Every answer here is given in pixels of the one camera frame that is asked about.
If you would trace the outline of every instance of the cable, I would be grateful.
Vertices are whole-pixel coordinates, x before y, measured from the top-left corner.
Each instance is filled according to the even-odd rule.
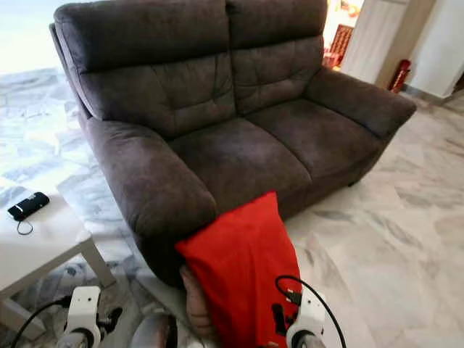
[[[277,290],[282,294],[284,295],[285,297],[289,298],[289,299],[292,299],[288,292],[284,291],[281,286],[279,285],[279,281],[282,280],[282,279],[290,279],[290,280],[293,280],[293,281],[296,281],[304,286],[306,286],[307,289],[309,289],[317,298],[318,300],[320,301],[320,303],[323,304],[324,308],[326,309],[327,313],[330,315],[332,321],[333,321],[333,324],[335,325],[335,328],[337,330],[337,333],[339,334],[339,338],[340,338],[340,343],[341,343],[341,346],[343,348],[347,348],[347,345],[345,343],[345,338],[343,336],[343,333],[341,332],[341,329],[340,329],[340,325],[338,323],[338,321],[336,321],[336,318],[335,318],[335,315],[332,313],[331,309],[329,308],[329,306],[326,304],[326,302],[322,299],[322,297],[320,297],[320,295],[318,294],[318,292],[316,290],[314,290],[308,283],[306,283],[305,281],[302,281],[301,279],[297,278],[297,277],[294,277],[292,275],[280,275],[279,277],[277,277],[275,279],[275,287],[277,288]]]
[[[16,337],[14,338],[13,342],[12,342],[12,345],[11,345],[11,348],[16,348],[16,345],[18,343],[18,341],[20,340],[21,336],[22,336],[22,333],[24,332],[24,330],[28,327],[28,325],[30,324],[30,322],[42,311],[46,310],[47,308],[51,307],[51,306],[54,306],[54,305],[60,305],[62,306],[63,308],[69,308],[70,304],[71,304],[71,299],[72,299],[72,296],[65,296],[65,297],[62,297],[61,299],[58,299],[56,301],[53,301],[53,302],[50,302],[48,304],[45,304],[44,306],[40,307],[38,310],[36,310],[27,320],[26,322],[21,326],[21,329],[17,332],[16,334]]]
[[[29,225],[29,227],[30,227],[30,230],[29,230],[28,232],[21,232],[21,231],[20,231],[21,223],[27,223],[27,224]],[[32,231],[34,231],[34,226],[32,226],[32,225],[30,224],[30,222],[27,221],[27,220],[21,220],[21,221],[18,221],[18,223],[17,223],[16,231],[17,231],[18,234],[20,234],[21,236],[27,236],[28,234],[31,234]]]

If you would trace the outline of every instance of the dark gray sofa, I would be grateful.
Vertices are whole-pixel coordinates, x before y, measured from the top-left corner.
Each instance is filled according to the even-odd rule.
[[[321,67],[326,0],[103,1],[54,18],[82,129],[170,285],[177,241],[265,192],[287,218],[360,180],[415,111]]]

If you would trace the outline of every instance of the white wall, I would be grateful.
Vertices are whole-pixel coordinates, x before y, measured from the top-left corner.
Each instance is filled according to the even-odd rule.
[[[411,59],[436,0],[410,0],[402,23],[377,76],[376,85],[388,88],[402,59]]]
[[[82,0],[0,0],[0,75],[60,66],[49,24],[68,2]]]
[[[341,71],[375,83],[410,0],[365,0]]]
[[[464,0],[437,0],[413,55],[407,84],[439,98],[464,71]]]

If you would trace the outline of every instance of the red fire extinguisher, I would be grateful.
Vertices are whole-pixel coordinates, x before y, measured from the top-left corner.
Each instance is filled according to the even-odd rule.
[[[406,77],[410,73],[410,66],[411,61],[407,59],[403,59],[398,64],[398,69],[393,76],[393,80],[391,80],[389,90],[393,93],[399,93],[401,91],[401,87],[405,84]]]

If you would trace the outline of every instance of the red cloth bag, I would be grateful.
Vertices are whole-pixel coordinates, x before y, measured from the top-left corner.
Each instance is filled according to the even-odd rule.
[[[272,306],[280,304],[285,316],[298,307],[285,300],[274,280],[282,274],[299,277],[299,268],[275,192],[221,215],[176,249],[202,285],[225,348],[286,347]],[[301,292],[298,283],[282,285]]]

